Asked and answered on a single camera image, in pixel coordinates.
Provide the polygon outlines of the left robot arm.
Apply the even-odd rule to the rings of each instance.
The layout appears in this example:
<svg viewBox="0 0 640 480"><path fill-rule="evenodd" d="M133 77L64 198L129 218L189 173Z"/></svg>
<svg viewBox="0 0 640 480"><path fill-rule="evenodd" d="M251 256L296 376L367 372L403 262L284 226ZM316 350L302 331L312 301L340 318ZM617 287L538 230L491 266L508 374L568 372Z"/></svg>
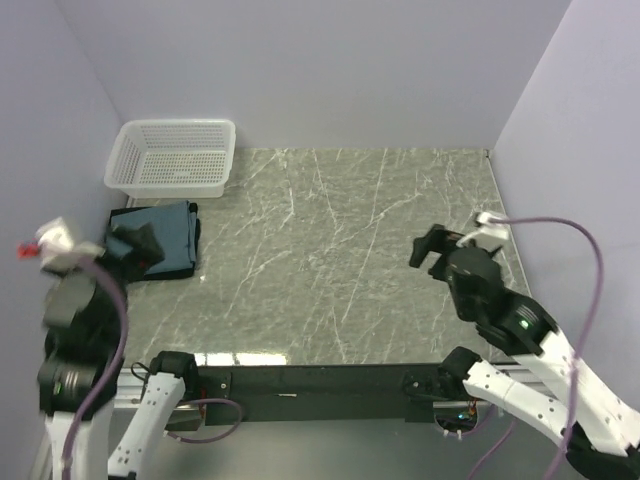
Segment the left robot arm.
<svg viewBox="0 0 640 480"><path fill-rule="evenodd" d="M62 217L35 234L42 271L58 278L45 302L45 359L37 375L55 479L142 478L173 411L200 388L193 355L159 353L132 426L108 449L129 333L126 288L164 258L151 224L112 232L129 247L121 257L84 240Z"/></svg>

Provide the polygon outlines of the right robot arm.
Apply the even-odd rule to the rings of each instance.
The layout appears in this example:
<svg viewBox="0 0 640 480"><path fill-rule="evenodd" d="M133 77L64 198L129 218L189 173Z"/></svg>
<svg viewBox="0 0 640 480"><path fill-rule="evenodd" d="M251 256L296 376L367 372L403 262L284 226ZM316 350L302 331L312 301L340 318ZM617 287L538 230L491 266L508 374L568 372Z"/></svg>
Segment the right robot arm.
<svg viewBox="0 0 640 480"><path fill-rule="evenodd" d="M488 223L463 235L435 224L413 241L409 264L431 253L429 275L447 284L458 318L531 374L539 388L479 354L455 348L439 366L444 395L487 401L528 424L586 479L639 476L639 412L579 359L559 324L533 298L509 289L496 254L509 229Z"/></svg>

